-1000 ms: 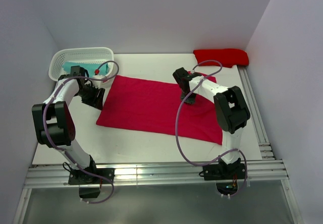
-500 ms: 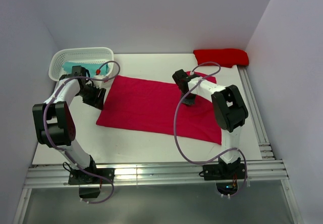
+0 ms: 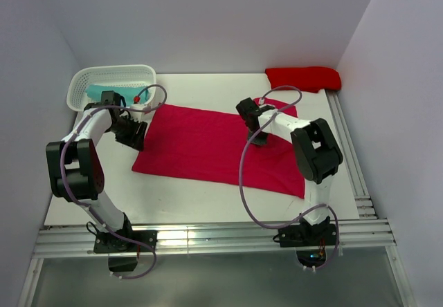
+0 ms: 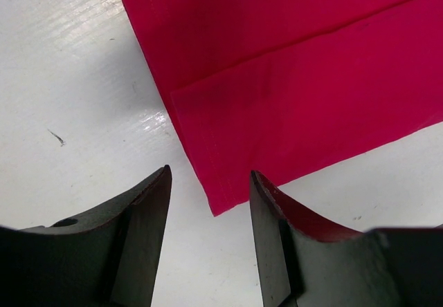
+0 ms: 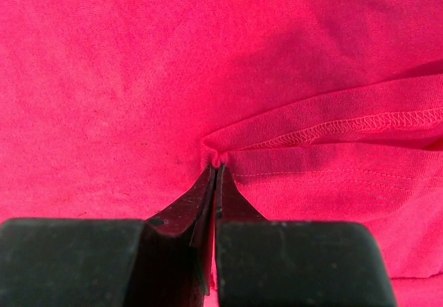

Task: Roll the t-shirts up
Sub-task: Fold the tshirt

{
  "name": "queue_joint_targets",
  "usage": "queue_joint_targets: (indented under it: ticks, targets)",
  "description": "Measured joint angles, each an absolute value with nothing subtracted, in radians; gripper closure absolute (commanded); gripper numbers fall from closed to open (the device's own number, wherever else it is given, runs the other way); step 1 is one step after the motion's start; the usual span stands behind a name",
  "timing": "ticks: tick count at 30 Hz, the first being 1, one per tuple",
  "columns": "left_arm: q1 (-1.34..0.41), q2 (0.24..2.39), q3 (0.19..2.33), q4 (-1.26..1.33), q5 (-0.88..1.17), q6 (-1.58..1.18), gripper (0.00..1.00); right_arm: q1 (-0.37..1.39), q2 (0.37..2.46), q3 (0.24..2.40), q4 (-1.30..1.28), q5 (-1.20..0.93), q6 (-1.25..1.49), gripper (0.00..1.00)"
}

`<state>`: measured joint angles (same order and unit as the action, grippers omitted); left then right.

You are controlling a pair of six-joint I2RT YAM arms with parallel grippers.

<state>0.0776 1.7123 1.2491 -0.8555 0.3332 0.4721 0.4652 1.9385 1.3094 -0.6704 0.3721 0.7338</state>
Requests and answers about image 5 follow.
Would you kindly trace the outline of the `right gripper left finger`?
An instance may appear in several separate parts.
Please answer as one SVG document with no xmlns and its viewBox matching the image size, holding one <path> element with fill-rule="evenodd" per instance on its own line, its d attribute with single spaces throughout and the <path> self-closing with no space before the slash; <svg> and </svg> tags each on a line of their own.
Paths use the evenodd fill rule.
<svg viewBox="0 0 443 307">
<path fill-rule="evenodd" d="M 1 305 L 202 306 L 210 291 L 215 175 L 205 168 L 146 220 L 7 220 Z"/>
</svg>

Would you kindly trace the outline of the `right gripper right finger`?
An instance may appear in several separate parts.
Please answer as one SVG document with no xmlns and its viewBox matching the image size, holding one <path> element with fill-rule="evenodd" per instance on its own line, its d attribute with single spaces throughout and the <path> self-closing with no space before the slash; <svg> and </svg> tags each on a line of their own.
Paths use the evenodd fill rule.
<svg viewBox="0 0 443 307">
<path fill-rule="evenodd" d="M 215 188 L 220 306 L 396 306 L 379 246 L 363 225 L 270 221 L 226 166 Z"/>
</svg>

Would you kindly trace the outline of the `magenta t shirt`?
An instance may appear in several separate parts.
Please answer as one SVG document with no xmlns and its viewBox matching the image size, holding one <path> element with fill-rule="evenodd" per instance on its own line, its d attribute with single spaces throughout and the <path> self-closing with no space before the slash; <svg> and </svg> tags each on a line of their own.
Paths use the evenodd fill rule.
<svg viewBox="0 0 443 307">
<path fill-rule="evenodd" d="M 1 0 L 1 219 L 144 218 L 226 165 L 442 305 L 442 0 Z"/>
</svg>

